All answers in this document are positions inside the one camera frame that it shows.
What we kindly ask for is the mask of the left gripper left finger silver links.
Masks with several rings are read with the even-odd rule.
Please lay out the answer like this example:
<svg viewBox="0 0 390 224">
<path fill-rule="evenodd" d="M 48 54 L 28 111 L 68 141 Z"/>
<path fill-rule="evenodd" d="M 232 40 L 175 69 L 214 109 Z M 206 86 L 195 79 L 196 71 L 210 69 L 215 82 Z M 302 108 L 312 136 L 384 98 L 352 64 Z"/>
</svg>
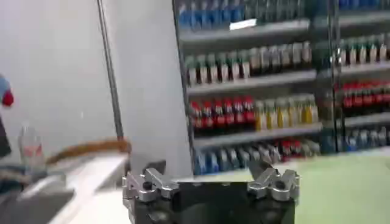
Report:
<svg viewBox="0 0 390 224">
<path fill-rule="evenodd" d="M 122 176 L 122 203 L 126 208 L 135 200 L 150 203 L 158 198 L 172 199 L 179 192 L 179 183 L 164 175 L 166 161 L 148 163 L 141 173 L 128 169 Z"/>
</svg>

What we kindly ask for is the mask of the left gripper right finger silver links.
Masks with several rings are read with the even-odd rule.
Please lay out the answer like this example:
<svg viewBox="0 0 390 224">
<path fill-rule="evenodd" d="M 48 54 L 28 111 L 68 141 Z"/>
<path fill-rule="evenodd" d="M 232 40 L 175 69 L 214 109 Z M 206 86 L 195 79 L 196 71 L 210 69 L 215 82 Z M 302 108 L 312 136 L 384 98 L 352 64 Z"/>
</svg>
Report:
<svg viewBox="0 0 390 224">
<path fill-rule="evenodd" d="M 299 201 L 300 175 L 291 169 L 280 173 L 265 161 L 251 161 L 249 170 L 253 180 L 247 183 L 247 191 L 256 199 L 271 197 L 275 201 Z"/>
</svg>

